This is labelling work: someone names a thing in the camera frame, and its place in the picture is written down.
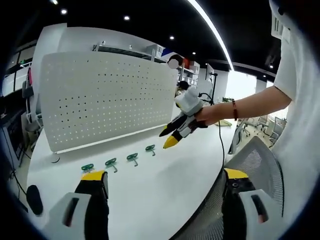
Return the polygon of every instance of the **table surface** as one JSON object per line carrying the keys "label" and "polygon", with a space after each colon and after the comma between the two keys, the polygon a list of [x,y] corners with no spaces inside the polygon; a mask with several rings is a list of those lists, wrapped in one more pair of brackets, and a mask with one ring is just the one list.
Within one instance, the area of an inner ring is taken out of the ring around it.
{"label": "table surface", "polygon": [[[179,113],[174,107],[172,117]],[[227,155],[236,122],[221,127]],[[27,186],[37,185],[43,213],[31,222],[41,229],[49,210],[66,194],[74,192],[82,177],[81,166],[93,163],[96,171],[117,158],[117,173],[107,168],[110,209],[108,233],[111,240],[167,240],[193,215],[215,182],[222,167],[223,151],[219,127],[197,129],[172,148],[163,149],[167,137],[158,137],[157,127],[112,141],[54,154],[43,130],[32,154]],[[155,145],[155,156],[145,148]],[[138,153],[138,166],[127,162]],[[60,157],[59,162],[52,163]]]}

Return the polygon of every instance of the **green plastic clip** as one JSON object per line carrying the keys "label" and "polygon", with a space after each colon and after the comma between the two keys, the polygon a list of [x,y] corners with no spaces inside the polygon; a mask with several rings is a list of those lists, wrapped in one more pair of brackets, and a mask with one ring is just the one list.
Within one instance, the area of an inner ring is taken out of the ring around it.
{"label": "green plastic clip", "polygon": [[156,145],[147,146],[147,147],[145,148],[145,150],[146,150],[147,152],[153,152],[152,156],[155,156],[155,155],[156,155],[155,152],[154,152],[155,146],[156,146]]}
{"label": "green plastic clip", "polygon": [[84,172],[90,172],[93,168],[94,168],[94,165],[92,163],[81,167],[82,171]]}
{"label": "green plastic clip", "polygon": [[138,153],[134,153],[134,154],[130,154],[129,156],[126,157],[126,159],[131,162],[134,161],[135,162],[135,167],[138,166],[138,163],[136,161],[136,157],[138,156]]}
{"label": "green plastic clip", "polygon": [[114,167],[114,173],[116,173],[116,172],[118,172],[118,169],[115,167],[115,165],[114,165],[114,163],[117,161],[117,159],[116,158],[112,158],[112,159],[110,159],[109,161],[106,161],[105,162],[105,165],[106,165],[106,167],[107,168],[109,168],[109,167]]}

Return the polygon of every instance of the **ceiling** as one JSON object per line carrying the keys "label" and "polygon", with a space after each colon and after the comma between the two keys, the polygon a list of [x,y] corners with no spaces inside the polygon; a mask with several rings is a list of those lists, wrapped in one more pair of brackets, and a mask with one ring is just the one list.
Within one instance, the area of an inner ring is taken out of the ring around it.
{"label": "ceiling", "polygon": [[[228,69],[215,36],[187,0],[58,0],[47,1],[20,44],[39,37],[44,26],[65,23],[69,27],[95,27],[129,33],[173,50],[182,56],[215,69]],[[268,0],[197,0],[220,33],[233,62],[273,73],[280,61],[280,40],[271,36],[271,10]],[[66,8],[67,15],[60,10]],[[124,21],[124,15],[130,21]],[[257,75],[265,73],[243,67],[236,70]]]}

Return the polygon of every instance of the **red bracelet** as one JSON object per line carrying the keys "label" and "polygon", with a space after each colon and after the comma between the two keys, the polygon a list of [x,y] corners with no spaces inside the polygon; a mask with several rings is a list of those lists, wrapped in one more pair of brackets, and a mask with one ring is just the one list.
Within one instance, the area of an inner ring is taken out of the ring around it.
{"label": "red bracelet", "polygon": [[233,105],[234,120],[237,121],[238,120],[238,111],[237,111],[236,102],[234,99],[232,99],[232,105]]}

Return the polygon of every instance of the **red object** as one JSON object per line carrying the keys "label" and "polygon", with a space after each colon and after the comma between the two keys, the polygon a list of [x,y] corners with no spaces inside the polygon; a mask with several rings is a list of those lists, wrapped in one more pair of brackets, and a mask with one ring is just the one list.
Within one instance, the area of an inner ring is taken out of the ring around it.
{"label": "red object", "polygon": [[185,69],[190,69],[190,61],[188,59],[184,58],[183,63]]}
{"label": "red object", "polygon": [[28,70],[28,77],[29,77],[29,83],[30,85],[32,85],[31,67],[29,67],[29,70]]}
{"label": "red object", "polygon": [[232,105],[233,105],[234,120],[237,121],[238,120],[238,111],[237,111],[236,102],[234,99],[232,99]]}

